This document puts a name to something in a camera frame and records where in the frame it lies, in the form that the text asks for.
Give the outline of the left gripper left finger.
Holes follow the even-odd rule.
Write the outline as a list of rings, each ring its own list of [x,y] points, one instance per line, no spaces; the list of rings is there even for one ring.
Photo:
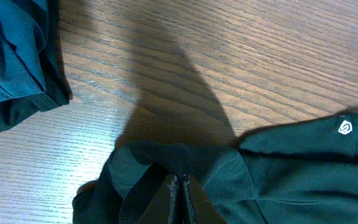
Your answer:
[[[179,199],[178,178],[168,174],[135,224],[175,224]]]

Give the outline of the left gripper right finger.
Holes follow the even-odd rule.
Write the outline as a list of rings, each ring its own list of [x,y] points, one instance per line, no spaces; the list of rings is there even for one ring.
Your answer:
[[[183,177],[184,223],[226,224],[193,175]]]

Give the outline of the black t-shirt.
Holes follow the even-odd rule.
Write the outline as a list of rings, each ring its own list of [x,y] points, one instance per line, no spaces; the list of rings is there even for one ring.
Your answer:
[[[238,146],[139,141],[73,199],[74,223],[136,223],[168,174],[193,175],[226,223],[358,223],[358,113],[259,129]]]

